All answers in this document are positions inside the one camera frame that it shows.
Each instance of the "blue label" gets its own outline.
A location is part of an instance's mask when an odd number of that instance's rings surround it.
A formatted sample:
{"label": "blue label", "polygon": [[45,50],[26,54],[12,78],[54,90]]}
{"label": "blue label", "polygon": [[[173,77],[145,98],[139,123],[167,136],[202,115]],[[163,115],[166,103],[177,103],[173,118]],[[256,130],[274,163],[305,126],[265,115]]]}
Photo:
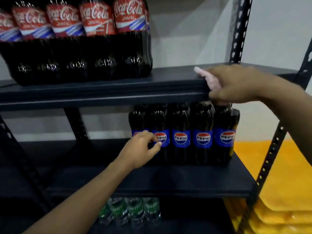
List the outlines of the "blue label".
{"label": "blue label", "polygon": [[169,129],[163,131],[152,130],[152,133],[156,135],[158,141],[162,142],[162,147],[166,147],[170,144],[170,131]]}
{"label": "blue label", "polygon": [[197,148],[209,149],[213,144],[213,131],[193,130],[193,144]]}
{"label": "blue label", "polygon": [[132,137],[134,137],[137,133],[140,133],[142,132],[143,130],[131,130],[131,133],[132,133]]}
{"label": "blue label", "polygon": [[213,129],[213,142],[222,147],[234,146],[236,130]]}
{"label": "blue label", "polygon": [[172,142],[177,148],[187,148],[191,144],[191,132],[172,130]]}

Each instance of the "hand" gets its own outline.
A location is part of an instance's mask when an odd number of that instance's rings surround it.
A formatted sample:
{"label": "hand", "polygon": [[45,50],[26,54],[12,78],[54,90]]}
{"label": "hand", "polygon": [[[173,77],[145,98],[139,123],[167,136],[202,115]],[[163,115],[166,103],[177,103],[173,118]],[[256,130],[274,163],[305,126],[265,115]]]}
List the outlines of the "hand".
{"label": "hand", "polygon": [[[154,147],[148,149],[147,145],[151,141],[157,143]],[[158,142],[157,137],[145,130],[137,133],[126,143],[117,160],[130,166],[131,169],[137,169],[150,161],[158,153],[160,147],[161,142]]]}
{"label": "hand", "polygon": [[218,104],[258,101],[267,90],[268,84],[278,78],[262,73],[255,67],[243,67],[238,64],[220,65],[209,68],[208,71],[222,86],[222,89],[209,93],[209,98],[216,100]]}

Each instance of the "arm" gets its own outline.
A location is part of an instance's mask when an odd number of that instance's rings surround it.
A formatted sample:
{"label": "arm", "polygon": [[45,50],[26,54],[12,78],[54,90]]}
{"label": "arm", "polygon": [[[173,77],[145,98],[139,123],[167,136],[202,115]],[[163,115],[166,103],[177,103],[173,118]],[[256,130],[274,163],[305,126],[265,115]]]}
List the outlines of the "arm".
{"label": "arm", "polygon": [[146,164],[160,150],[158,142],[150,150],[147,144],[157,142],[148,131],[135,135],[119,156],[102,173],[71,195],[63,203],[28,228],[23,234],[85,234],[99,211],[122,180],[133,170]]}
{"label": "arm", "polygon": [[221,90],[209,97],[220,102],[261,101],[285,125],[296,145],[312,165],[312,97],[300,86],[278,76],[241,65],[218,66],[209,72],[219,79]]}

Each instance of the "coca-cola bottle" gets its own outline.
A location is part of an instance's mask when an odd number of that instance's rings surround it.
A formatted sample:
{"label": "coca-cola bottle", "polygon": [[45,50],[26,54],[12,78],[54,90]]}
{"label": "coca-cola bottle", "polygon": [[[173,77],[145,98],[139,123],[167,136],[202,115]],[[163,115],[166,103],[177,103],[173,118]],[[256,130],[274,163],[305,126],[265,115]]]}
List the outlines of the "coca-cola bottle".
{"label": "coca-cola bottle", "polygon": [[49,0],[46,10],[56,39],[51,41],[60,64],[62,82],[87,80],[87,62],[80,46],[85,35],[79,13],[79,0]]}
{"label": "coca-cola bottle", "polygon": [[33,71],[23,54],[25,43],[14,17],[11,15],[11,5],[0,1],[0,53],[5,60],[10,74],[15,81],[22,85],[35,84]]}
{"label": "coca-cola bottle", "polygon": [[12,12],[28,45],[23,54],[30,59],[38,83],[58,84],[60,68],[50,42],[54,33],[44,10],[44,0],[15,0]]}
{"label": "coca-cola bottle", "polygon": [[118,44],[130,78],[146,77],[151,71],[144,0],[114,0]]}
{"label": "coca-cola bottle", "polygon": [[113,48],[116,29],[111,0],[82,0],[80,14],[87,37],[83,43],[92,80],[120,76]]}
{"label": "coca-cola bottle", "polygon": [[144,0],[145,3],[145,22],[146,22],[146,28],[147,28],[147,33],[149,35],[148,39],[148,51],[149,51],[149,57],[150,57],[150,62],[151,62],[151,69],[153,68],[153,57],[152,57],[152,39],[151,39],[151,28],[149,24],[149,7],[147,5],[147,1]]}

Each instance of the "person's left hand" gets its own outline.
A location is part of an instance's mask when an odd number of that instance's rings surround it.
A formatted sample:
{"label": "person's left hand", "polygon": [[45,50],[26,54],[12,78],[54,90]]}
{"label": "person's left hand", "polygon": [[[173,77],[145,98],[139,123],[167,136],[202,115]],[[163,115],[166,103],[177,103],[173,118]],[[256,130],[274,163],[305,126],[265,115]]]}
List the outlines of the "person's left hand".
{"label": "person's left hand", "polygon": [[[151,149],[148,149],[149,142],[157,142]],[[137,133],[132,137],[121,150],[117,160],[130,166],[131,169],[137,169],[150,161],[158,153],[161,142],[157,137],[147,130]]]}

